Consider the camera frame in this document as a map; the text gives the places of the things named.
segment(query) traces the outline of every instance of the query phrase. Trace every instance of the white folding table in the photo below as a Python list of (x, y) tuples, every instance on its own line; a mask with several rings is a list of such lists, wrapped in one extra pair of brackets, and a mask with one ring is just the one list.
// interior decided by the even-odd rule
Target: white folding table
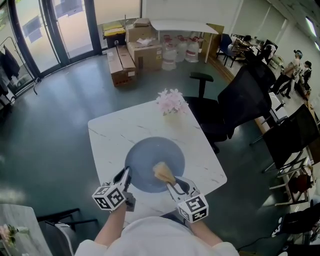
[[(101, 184), (113, 179), (125, 167), (129, 150), (149, 137), (167, 138), (180, 147), (185, 158), (182, 176), (192, 180), (204, 195), (227, 182), (217, 156), (190, 109), (186, 114), (163, 116), (156, 101), (150, 101), (90, 120), (88, 128)], [(148, 193), (131, 184), (128, 192), (134, 195), (136, 203), (134, 212), (125, 215), (125, 226), (145, 217), (162, 216), (176, 208), (169, 191)]]
[(154, 19), (151, 20), (151, 25), (155, 30), (158, 31), (158, 40), (160, 41), (160, 31), (194, 31), (201, 33), (211, 34), (210, 40), (208, 42), (208, 50), (205, 54), (204, 62), (207, 63), (209, 49), (211, 46), (212, 35), (219, 34), (212, 27), (208, 26), (206, 23), (197, 21), (187, 21), (187, 20), (169, 20), (169, 19)]

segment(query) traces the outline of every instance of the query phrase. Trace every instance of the cardboard box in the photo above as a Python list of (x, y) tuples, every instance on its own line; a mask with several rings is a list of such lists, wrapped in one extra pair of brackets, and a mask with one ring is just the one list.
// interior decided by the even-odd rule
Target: cardboard box
[(147, 27), (150, 25), (150, 20), (148, 18), (137, 18), (133, 23), (135, 27)]
[(136, 80), (136, 66), (125, 45), (106, 50), (114, 86), (122, 86)]
[(136, 42), (139, 38), (154, 38), (156, 34), (152, 26), (139, 26), (135, 27), (133, 24), (126, 26), (125, 38), (126, 42)]
[(151, 46), (138, 42), (128, 42), (128, 51), (138, 71), (156, 71), (162, 66), (162, 45), (155, 40)]

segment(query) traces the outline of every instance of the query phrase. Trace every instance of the blue circular plate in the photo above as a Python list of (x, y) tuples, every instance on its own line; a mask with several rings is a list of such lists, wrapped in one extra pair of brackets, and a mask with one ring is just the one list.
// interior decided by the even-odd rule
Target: blue circular plate
[(132, 171), (131, 184), (144, 192), (166, 191), (166, 184), (155, 177), (153, 170), (159, 162), (165, 162), (174, 176), (182, 176), (184, 173), (184, 154), (170, 139), (149, 137), (136, 143), (125, 158), (125, 166)]

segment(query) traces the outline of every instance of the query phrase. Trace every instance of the gray floor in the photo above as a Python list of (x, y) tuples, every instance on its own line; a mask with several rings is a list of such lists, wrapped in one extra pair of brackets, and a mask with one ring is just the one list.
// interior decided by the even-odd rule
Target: gray floor
[[(81, 218), (98, 218), (91, 198), (99, 185), (92, 155), (88, 121), (108, 113), (154, 100), (164, 88), (179, 89), (185, 96), (198, 94), (198, 82), (190, 71), (210, 74), (205, 97), (216, 99), (227, 86), (210, 64), (179, 63), (173, 71), (141, 74), (137, 83), (115, 88), (106, 56), (96, 56), (58, 71), (20, 97), (12, 113), (0, 125), (0, 203), (33, 207), (40, 215), (71, 208)], [(269, 236), (287, 208), (274, 207), (278, 195), (268, 189), (274, 173), (261, 174), (272, 160), (263, 141), (248, 146), (260, 135), (254, 121), (238, 127), (232, 139), (219, 142), (217, 155), (227, 183), (207, 196), (208, 226), (236, 248)], [(81, 238), (93, 238), (98, 225), (83, 224)], [(261, 240), (248, 251), (274, 256), (285, 236)]]

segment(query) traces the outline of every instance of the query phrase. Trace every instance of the chair armrest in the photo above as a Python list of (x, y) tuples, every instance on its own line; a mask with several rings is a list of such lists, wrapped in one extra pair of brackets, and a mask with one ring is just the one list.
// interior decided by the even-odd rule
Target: chair armrest
[(214, 79), (213, 79), (213, 77), (211, 75), (200, 73), (200, 72), (191, 72), (190, 73), (190, 78), (209, 81), (209, 82), (213, 82), (214, 81)]
[(284, 117), (280, 118), (278, 121), (276, 121), (275, 123), (276, 123), (277, 125), (279, 125), (279, 124), (281, 124), (284, 120), (286, 120), (287, 118), (288, 118), (287, 116), (284, 116)]

